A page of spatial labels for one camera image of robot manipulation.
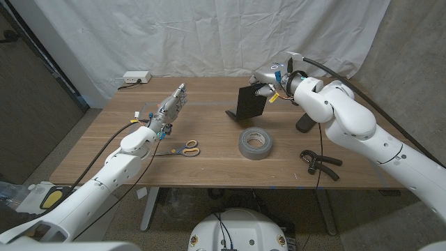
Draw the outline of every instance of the table leg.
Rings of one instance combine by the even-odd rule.
[[[324,189],[316,190],[316,197],[318,199],[319,208],[322,211],[322,216],[327,227],[327,233],[331,236],[337,235],[335,220],[333,218],[333,212],[328,201],[327,191]]]
[[[156,199],[158,197],[158,191],[160,188],[150,188],[147,195],[146,209],[144,209],[144,215],[142,216],[141,231],[147,231],[152,220],[152,215],[155,212]]]

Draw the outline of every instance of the white backdrop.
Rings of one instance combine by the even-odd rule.
[[[101,94],[127,70],[153,76],[248,76],[299,52],[347,77],[361,66],[390,0],[48,1],[39,8]],[[307,64],[295,70],[323,72]]]

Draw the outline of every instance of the wire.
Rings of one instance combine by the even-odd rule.
[[[322,130],[321,130],[321,123],[318,123],[318,125],[319,125],[319,139],[321,140],[321,165],[322,165],[322,159],[323,159],[323,145],[322,145]],[[316,191],[316,198],[318,197],[317,190],[318,190],[318,187],[319,187],[319,181],[321,180],[321,172],[322,172],[320,168],[318,168],[318,169],[319,169],[318,183],[316,184],[316,189],[315,189],[315,191]],[[302,248],[302,251],[304,250],[305,246],[307,245],[307,242],[308,242],[310,236],[311,236],[311,234],[308,235],[307,241],[305,241],[305,244],[304,244],[304,247]]]
[[[40,216],[44,216],[47,213],[51,212],[53,209],[55,209],[58,205],[60,205],[66,198],[68,198],[68,196],[70,196],[71,192],[75,189],[76,185],[79,184],[79,182],[85,177],[86,173],[90,171],[90,168],[93,166],[93,164],[96,162],[96,160],[99,158],[99,156],[104,152],[104,150],[107,148],[107,146],[110,144],[110,142],[112,142],[112,140],[119,135],[119,133],[121,133],[122,131],[124,131],[126,128],[128,128],[129,126],[133,125],[136,122],[131,122],[127,125],[125,125],[124,127],[122,127],[119,131],[117,131],[113,136],[111,136],[111,138],[107,141],[107,143],[105,143],[105,145],[100,149],[100,151],[98,152],[98,154],[96,154],[96,157],[90,162],[90,164],[88,165],[88,167],[84,170],[84,172],[81,174],[81,176],[79,176],[79,178],[77,178],[77,180],[71,185],[69,191],[67,191],[67,193],[64,194],[64,196],[62,196],[62,198],[60,198],[56,203],[54,203],[48,210],[46,210],[44,213],[40,214]]]
[[[113,204],[113,206],[110,206],[110,208],[109,208],[107,211],[105,211],[101,216],[99,216],[98,219],[96,219],[95,221],[93,221],[87,228],[85,228],[80,234],[78,234],[78,235],[73,239],[73,241],[74,241],[77,237],[79,237],[81,234],[83,234],[83,233],[84,233],[88,228],[90,228],[93,224],[95,224],[95,223],[96,223],[102,216],[104,216],[106,213],[108,213],[113,207],[115,207],[115,206],[117,205],[117,203],[119,203],[119,202],[120,202],[120,201],[127,195],[127,193],[129,193],[129,192],[136,186],[136,184],[138,184],[139,180],[142,178],[142,176],[144,176],[144,174],[146,173],[147,169],[148,169],[148,168],[150,167],[150,165],[152,164],[153,158],[155,157],[155,154],[156,154],[156,151],[158,150],[158,146],[159,146],[159,145],[160,145],[160,141],[158,141],[158,144],[156,145],[156,148],[155,148],[155,151],[153,152],[151,161],[149,162],[149,164],[147,165],[146,169],[145,169],[144,172],[141,174],[141,176],[138,178],[138,180],[137,180],[137,181],[130,187],[130,189],[127,190],[127,192],[125,192],[124,195],[121,196],[121,198],[119,198],[118,201],[115,202],[115,203]]]
[[[321,165],[322,165],[322,159],[323,159],[323,146],[322,146],[322,130],[321,130],[321,123],[318,123],[318,125],[319,125],[319,137],[320,137],[320,139],[321,139]],[[319,177],[318,177],[318,183],[316,184],[316,190],[318,189],[319,181],[320,181],[320,179],[321,179],[321,169],[320,169],[320,168],[318,168],[318,169],[319,169]]]
[[[226,230],[226,233],[228,234],[229,237],[229,241],[231,242],[231,249],[233,249],[233,245],[232,245],[232,239],[231,239],[231,235],[229,235],[228,229],[226,228],[226,226],[224,225],[224,223],[222,222],[222,219],[220,217],[218,217],[215,213],[213,213],[215,215],[215,217],[217,217],[217,219],[220,221],[220,224],[223,225],[224,230]]]
[[[293,100],[293,99],[294,99],[294,96],[282,97],[282,96],[280,96],[280,94],[279,94],[277,91],[275,91],[275,93],[276,93],[276,95],[278,95],[279,98],[281,98],[281,99],[285,99],[285,100]]]
[[[142,121],[140,121],[137,117],[135,117],[134,119],[138,120],[138,122],[141,124],[141,126],[146,126],[146,125],[144,125],[144,123],[142,123]]]
[[[149,120],[148,120],[147,127],[151,126],[151,123],[152,123],[152,119],[149,119]]]
[[[223,248],[226,248],[226,239],[224,237],[224,231],[223,231],[223,226],[222,226],[222,221],[220,220],[220,229],[222,229],[222,234],[223,234]]]
[[[254,193],[254,190],[251,188],[252,196],[254,196],[254,200],[257,203],[257,208],[259,208],[259,213],[262,213],[262,210],[260,209],[259,200],[257,199],[256,194]]]
[[[412,144],[414,144],[425,156],[430,158],[431,160],[437,162],[437,164],[441,165],[442,167],[445,167],[439,160],[437,160],[431,153],[429,153],[428,150],[426,150],[416,139],[414,139],[408,132],[406,132],[395,120],[393,120],[386,112],[384,112],[383,109],[381,109],[372,99],[367,97],[361,90],[359,90],[356,86],[352,85],[347,79],[344,79],[339,74],[334,72],[333,70],[329,69],[328,67],[313,61],[311,59],[304,58],[304,62],[310,63],[313,66],[316,66],[322,70],[324,70],[326,73],[336,77],[339,81],[342,82],[342,84],[345,84],[348,88],[352,89],[352,91],[356,92],[359,97],[364,99],[367,103],[369,103],[379,114],[381,114],[384,119],[389,121],[392,126],[394,126],[406,139],[409,139]]]
[[[309,234],[309,235],[308,235],[308,237],[307,237],[307,240],[305,241],[304,247],[302,248],[302,251],[304,251],[304,249],[305,249],[305,246],[306,246],[306,245],[307,245],[307,243],[308,243],[308,240],[309,240],[309,236],[311,236],[311,234]]]
[[[118,88],[118,90],[126,89],[126,88],[129,88],[129,87],[135,86],[135,85],[137,85],[139,83],[141,83],[141,79],[138,79],[137,82],[134,83],[134,84],[131,84],[131,85],[128,85],[128,86],[121,86],[121,87]]]

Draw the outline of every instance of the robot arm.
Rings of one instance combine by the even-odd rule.
[[[104,167],[53,211],[0,234],[0,243],[8,244],[30,234],[38,242],[72,241],[106,198],[139,173],[142,159],[150,155],[149,146],[162,139],[166,131],[170,133],[171,123],[187,102],[185,91],[181,84],[164,99],[149,126],[124,137],[121,147],[105,160]]]
[[[446,222],[446,169],[377,125],[347,86],[334,81],[317,91],[319,84],[321,80],[304,79],[295,89],[294,101],[316,122],[326,122],[325,133],[332,142],[366,156]]]

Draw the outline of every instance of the gray duct tape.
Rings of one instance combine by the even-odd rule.
[[[257,139],[263,145],[253,147],[248,141]],[[248,128],[244,130],[238,138],[238,150],[250,160],[262,160],[270,154],[272,148],[272,137],[262,128]]]

